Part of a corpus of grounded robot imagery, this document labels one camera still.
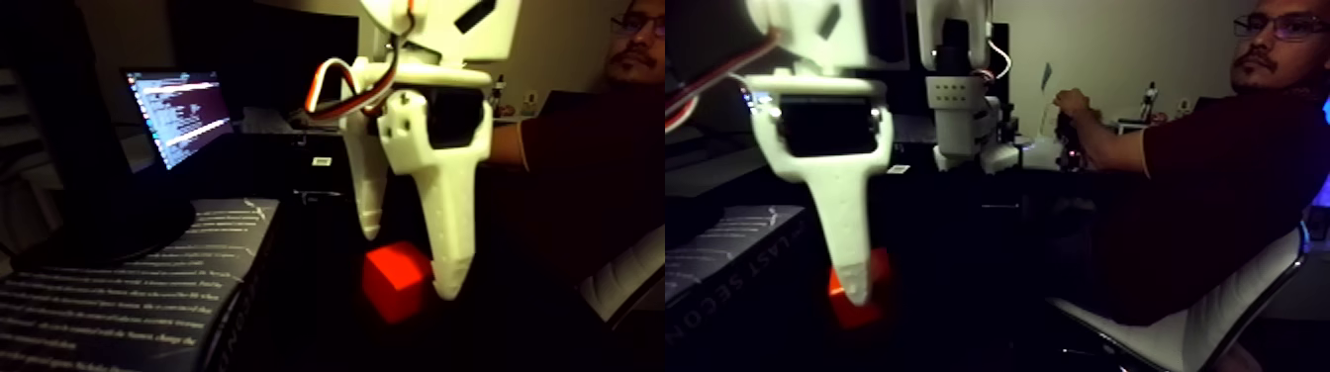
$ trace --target maroon shirt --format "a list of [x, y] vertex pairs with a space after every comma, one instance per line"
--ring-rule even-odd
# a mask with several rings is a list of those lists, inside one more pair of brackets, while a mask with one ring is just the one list
[[477, 189], [495, 234], [573, 284], [664, 225], [664, 102], [617, 90], [524, 121], [528, 173], [487, 171]]
[[1144, 132], [1148, 178], [1097, 203], [1093, 256], [1115, 320], [1190, 307], [1297, 227], [1330, 173], [1323, 104], [1244, 94]]

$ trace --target man's arm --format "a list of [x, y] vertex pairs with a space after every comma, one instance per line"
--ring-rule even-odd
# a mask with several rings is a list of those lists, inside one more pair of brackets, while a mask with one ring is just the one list
[[1149, 175], [1145, 169], [1145, 130], [1117, 136], [1100, 124], [1089, 110], [1072, 114], [1076, 137], [1097, 170], [1138, 171]]
[[495, 128], [489, 143], [489, 159], [485, 162], [527, 167], [525, 153], [521, 149], [521, 122]]

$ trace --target robotic arm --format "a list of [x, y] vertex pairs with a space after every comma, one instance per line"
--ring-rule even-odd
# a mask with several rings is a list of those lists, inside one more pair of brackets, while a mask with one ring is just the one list
[[[479, 94], [448, 102], [440, 97], [447, 89], [491, 84], [488, 73], [466, 69], [466, 61], [508, 58], [520, 0], [360, 4], [394, 36], [391, 61], [358, 57], [347, 66], [329, 60], [314, 77], [306, 110], [314, 120], [340, 120], [366, 239], [378, 235], [388, 171], [415, 179], [434, 256], [432, 284], [440, 298], [451, 300], [462, 290], [475, 256], [475, 171], [489, 157], [492, 110]], [[323, 72], [334, 68], [347, 81], [343, 100], [315, 109]], [[475, 112], [459, 116], [439, 110], [446, 104], [471, 105]]]
[[[1020, 150], [998, 146], [996, 98], [984, 97], [988, 65], [987, 0], [918, 0], [919, 45], [935, 112], [939, 169], [979, 159], [992, 173]], [[867, 181], [891, 163], [892, 121], [879, 81], [846, 77], [872, 69], [861, 0], [747, 0], [753, 24], [782, 32], [779, 46], [799, 57], [791, 68], [745, 76], [770, 100], [751, 104], [753, 132], [773, 171], [807, 183], [846, 296], [864, 304], [868, 278]]]

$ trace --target book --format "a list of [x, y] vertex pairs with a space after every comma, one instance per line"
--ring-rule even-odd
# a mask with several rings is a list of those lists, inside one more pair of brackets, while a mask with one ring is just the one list
[[[815, 217], [799, 206], [732, 206], [714, 227], [665, 251], [665, 343], [676, 353], [747, 339], [767, 306], [825, 302], [829, 268]], [[754, 316], [754, 311], [761, 315]]]
[[193, 203], [194, 225], [145, 258], [0, 280], [0, 371], [225, 371], [278, 201]]

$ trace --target wall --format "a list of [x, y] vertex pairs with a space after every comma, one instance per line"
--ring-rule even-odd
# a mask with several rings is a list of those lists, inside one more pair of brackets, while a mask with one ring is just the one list
[[[1035, 134], [1060, 89], [1080, 88], [1116, 117], [1138, 109], [1145, 88], [1160, 89], [1156, 110], [1180, 100], [1222, 97], [1237, 37], [1233, 19], [1254, 0], [996, 0], [994, 20], [1011, 24], [1009, 78], [1021, 133]], [[1044, 64], [1052, 64], [1040, 92]], [[1056, 112], [1051, 112], [1053, 121]]]
[[121, 68], [158, 68], [176, 64], [172, 52], [168, 0], [76, 0], [82, 11], [97, 80], [106, 112], [114, 122], [138, 122], [137, 105], [120, 74]]
[[471, 68], [504, 76], [503, 104], [519, 110], [528, 90], [591, 92], [609, 52], [609, 19], [622, 15], [629, 0], [527, 0], [517, 16], [512, 53], [507, 61]]

